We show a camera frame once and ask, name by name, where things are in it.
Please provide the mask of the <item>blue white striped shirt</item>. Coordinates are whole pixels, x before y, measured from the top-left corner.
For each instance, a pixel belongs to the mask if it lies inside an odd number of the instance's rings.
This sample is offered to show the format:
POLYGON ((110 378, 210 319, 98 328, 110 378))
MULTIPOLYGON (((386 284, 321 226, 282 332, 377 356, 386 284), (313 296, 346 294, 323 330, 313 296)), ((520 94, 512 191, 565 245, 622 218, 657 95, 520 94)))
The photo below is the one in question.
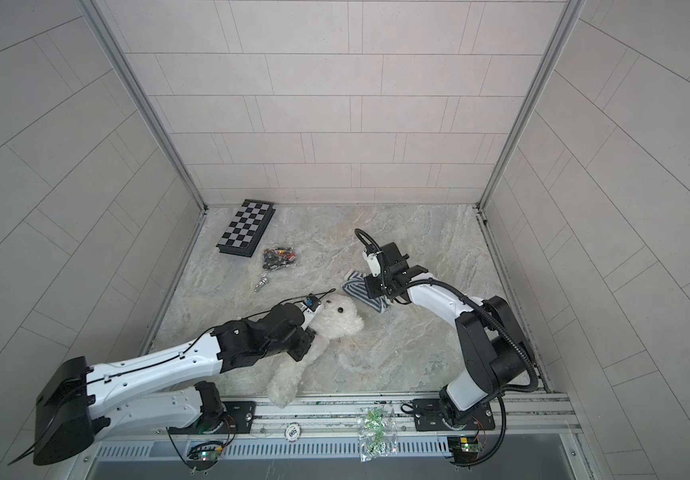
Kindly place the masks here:
POLYGON ((378 313, 385 312, 389 305, 383 297, 372 299, 368 295, 365 276, 358 271, 351 270, 346 276, 342 290, 349 296, 361 301, 378 313))

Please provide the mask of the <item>white teddy bear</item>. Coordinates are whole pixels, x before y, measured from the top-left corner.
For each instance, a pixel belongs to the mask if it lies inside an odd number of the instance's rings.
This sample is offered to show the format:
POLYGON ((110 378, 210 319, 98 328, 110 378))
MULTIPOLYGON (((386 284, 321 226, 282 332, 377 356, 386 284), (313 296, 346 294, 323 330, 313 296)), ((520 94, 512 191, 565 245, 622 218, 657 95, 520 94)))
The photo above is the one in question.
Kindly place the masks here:
POLYGON ((351 337, 364 328, 364 320, 355 301, 346 295, 333 294, 322 301, 321 309, 308 324, 315 338, 299 361, 282 360, 268 383, 267 395, 276 407, 285 408, 297 396, 305 371, 321 356, 332 341, 351 337))

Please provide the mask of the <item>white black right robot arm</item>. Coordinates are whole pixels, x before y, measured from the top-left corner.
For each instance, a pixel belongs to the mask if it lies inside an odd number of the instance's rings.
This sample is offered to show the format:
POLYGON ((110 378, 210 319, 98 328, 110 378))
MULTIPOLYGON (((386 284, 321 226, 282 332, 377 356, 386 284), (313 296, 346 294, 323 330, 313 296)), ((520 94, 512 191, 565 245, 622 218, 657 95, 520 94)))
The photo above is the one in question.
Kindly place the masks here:
POLYGON ((394 243, 379 246, 366 238, 363 257, 371 299, 417 305, 455 327, 464 371, 440 393, 449 421, 459 422, 471 409, 507 392, 537 390, 534 353, 506 300, 464 294, 426 268, 409 265, 394 243))

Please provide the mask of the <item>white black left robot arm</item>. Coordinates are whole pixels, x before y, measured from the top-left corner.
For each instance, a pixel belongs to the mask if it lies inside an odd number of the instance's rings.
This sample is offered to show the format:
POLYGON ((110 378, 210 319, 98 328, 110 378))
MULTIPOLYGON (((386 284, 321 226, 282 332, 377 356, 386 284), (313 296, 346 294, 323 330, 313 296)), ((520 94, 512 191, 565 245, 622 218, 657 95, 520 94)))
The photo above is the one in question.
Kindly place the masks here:
POLYGON ((310 297, 277 304, 258 321, 229 321, 142 357, 93 366, 83 356, 69 359, 37 397, 35 440, 27 452, 44 466, 115 434, 218 429, 226 413, 212 377, 283 353, 301 361, 316 336, 309 325, 322 309, 310 297))

